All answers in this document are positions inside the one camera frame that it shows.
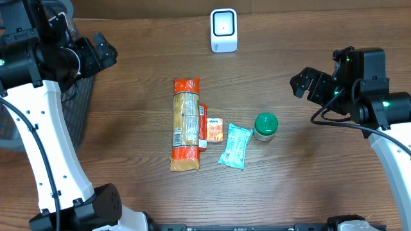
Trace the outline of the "teal snack pouch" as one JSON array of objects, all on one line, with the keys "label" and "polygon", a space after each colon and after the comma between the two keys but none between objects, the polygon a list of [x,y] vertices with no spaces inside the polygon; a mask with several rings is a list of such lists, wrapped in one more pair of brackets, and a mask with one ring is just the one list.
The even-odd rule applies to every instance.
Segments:
[{"label": "teal snack pouch", "polygon": [[244,170],[245,154],[252,135],[252,130],[241,128],[231,123],[228,129],[226,147],[218,163]]}]

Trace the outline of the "green lidded jar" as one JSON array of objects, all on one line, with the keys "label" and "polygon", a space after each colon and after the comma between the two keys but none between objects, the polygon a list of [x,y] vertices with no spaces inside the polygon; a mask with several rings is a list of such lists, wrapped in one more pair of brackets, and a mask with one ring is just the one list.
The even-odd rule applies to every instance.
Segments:
[{"label": "green lidded jar", "polygon": [[274,114],[264,112],[257,116],[254,121],[253,134],[259,141],[269,141],[273,138],[279,122]]}]

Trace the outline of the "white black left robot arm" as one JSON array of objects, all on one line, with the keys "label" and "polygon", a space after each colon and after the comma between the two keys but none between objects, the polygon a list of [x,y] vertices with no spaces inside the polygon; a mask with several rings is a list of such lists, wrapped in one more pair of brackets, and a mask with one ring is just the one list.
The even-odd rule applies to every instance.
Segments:
[{"label": "white black left robot arm", "polygon": [[70,16],[41,1],[2,1],[1,103],[24,144],[37,184],[32,230],[155,230],[144,212],[124,206],[113,184],[93,187],[71,141],[62,93],[116,63],[101,33],[76,37]]}]

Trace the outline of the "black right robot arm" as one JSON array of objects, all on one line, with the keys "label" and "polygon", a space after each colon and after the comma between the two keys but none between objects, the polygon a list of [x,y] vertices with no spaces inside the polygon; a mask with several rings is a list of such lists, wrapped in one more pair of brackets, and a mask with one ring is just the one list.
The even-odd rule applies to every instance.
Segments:
[{"label": "black right robot arm", "polygon": [[333,52],[333,74],[311,67],[290,80],[293,95],[321,106],[313,124],[362,131],[377,154],[396,202],[403,230],[410,230],[410,94],[391,92],[382,48]]}]

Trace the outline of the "thin red snack stick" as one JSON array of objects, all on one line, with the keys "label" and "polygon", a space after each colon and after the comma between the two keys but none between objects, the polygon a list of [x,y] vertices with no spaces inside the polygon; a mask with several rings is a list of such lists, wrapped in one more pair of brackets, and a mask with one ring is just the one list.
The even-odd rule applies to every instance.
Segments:
[{"label": "thin red snack stick", "polygon": [[207,105],[199,105],[199,142],[200,151],[207,150]]}]

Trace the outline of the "red snack package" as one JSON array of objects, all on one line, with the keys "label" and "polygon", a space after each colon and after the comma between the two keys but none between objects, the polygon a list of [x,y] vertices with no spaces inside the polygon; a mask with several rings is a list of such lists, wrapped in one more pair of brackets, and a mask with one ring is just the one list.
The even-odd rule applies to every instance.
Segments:
[{"label": "red snack package", "polygon": [[200,79],[175,79],[171,171],[200,169]]}]

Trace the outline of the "orange tissue packet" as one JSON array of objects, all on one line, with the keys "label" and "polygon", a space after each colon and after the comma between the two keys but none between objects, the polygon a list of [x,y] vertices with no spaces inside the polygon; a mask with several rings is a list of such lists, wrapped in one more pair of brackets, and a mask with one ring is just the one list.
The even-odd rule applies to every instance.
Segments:
[{"label": "orange tissue packet", "polygon": [[207,118],[207,142],[223,142],[223,119]]}]

